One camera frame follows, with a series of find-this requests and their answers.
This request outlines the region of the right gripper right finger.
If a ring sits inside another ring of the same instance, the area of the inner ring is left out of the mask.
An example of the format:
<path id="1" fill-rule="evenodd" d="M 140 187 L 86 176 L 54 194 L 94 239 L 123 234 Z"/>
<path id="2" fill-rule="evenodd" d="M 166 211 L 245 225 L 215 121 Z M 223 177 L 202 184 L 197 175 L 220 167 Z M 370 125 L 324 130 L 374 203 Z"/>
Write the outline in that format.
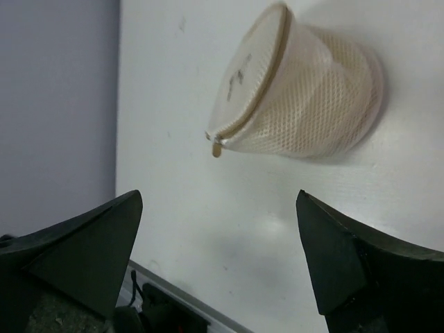
<path id="1" fill-rule="evenodd" d="M 443 253 L 397 239 L 305 191 L 298 229 L 329 332 L 442 332 Z"/>

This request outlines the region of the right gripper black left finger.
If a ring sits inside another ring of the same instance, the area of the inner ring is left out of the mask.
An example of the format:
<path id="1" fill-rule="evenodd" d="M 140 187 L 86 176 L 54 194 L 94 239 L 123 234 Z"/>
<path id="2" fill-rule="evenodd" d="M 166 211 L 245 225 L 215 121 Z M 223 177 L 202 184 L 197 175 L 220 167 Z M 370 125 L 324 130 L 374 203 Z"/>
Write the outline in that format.
<path id="1" fill-rule="evenodd" d="M 105 332 L 142 210 L 132 190 L 37 232 L 1 236 L 1 331 Z"/>

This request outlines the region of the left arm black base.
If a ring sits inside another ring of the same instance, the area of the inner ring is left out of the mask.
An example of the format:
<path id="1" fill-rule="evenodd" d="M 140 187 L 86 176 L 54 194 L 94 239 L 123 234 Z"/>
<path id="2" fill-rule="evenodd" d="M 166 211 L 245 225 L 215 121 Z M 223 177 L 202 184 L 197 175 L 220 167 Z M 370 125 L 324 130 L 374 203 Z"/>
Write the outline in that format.
<path id="1" fill-rule="evenodd" d="M 126 333 L 207 333 L 210 322 L 150 283 L 139 285 L 130 272 L 131 299 L 115 308 L 112 331 Z"/>

